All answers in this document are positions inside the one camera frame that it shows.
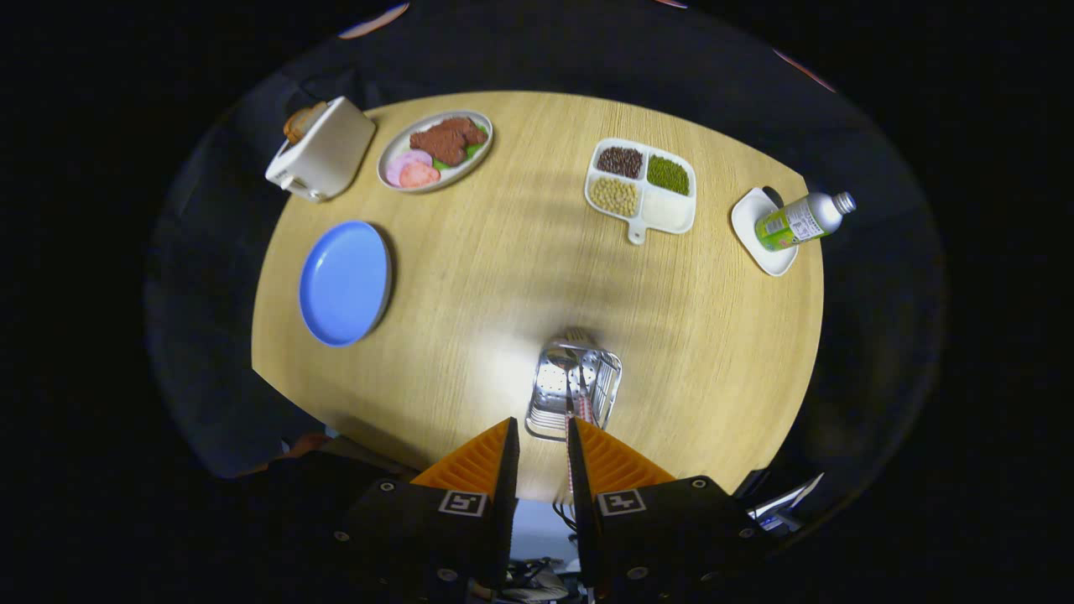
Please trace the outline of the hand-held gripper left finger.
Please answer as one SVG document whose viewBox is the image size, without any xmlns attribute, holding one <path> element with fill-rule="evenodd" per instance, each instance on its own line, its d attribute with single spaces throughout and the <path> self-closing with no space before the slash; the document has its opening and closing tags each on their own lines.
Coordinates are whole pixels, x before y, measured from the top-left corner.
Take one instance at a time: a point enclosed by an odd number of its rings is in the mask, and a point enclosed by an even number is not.
<svg viewBox="0 0 1074 604">
<path fill-rule="evenodd" d="M 518 498 L 519 428 L 488 428 L 413 481 L 374 481 L 335 533 L 347 601 L 465 603 L 502 588 Z"/>
</svg>

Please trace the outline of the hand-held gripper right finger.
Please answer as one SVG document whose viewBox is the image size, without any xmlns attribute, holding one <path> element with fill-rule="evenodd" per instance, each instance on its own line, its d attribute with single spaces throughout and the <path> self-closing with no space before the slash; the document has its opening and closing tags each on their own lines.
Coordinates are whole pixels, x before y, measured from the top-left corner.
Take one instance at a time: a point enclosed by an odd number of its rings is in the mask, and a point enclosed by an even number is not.
<svg viewBox="0 0 1074 604">
<path fill-rule="evenodd" d="M 760 563 L 760 527 L 708 476 L 678 479 L 572 418 L 581 581 L 595 603 L 706 603 Z"/>
</svg>

